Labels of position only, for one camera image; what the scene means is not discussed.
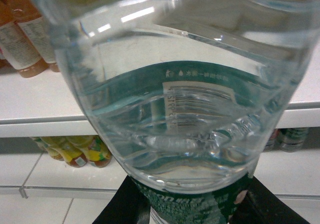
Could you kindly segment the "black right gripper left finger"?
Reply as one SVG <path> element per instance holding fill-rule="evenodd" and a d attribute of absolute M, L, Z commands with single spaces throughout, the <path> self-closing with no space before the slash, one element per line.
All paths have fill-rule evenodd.
<path fill-rule="evenodd" d="M 127 176 L 93 224 L 149 224 L 151 205 Z"/>

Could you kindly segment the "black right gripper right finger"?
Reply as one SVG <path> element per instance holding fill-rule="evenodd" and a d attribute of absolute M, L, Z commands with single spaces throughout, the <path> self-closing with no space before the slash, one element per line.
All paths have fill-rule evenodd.
<path fill-rule="evenodd" d="M 231 217 L 230 224 L 306 224 L 307 221 L 280 201 L 257 178 Z"/>

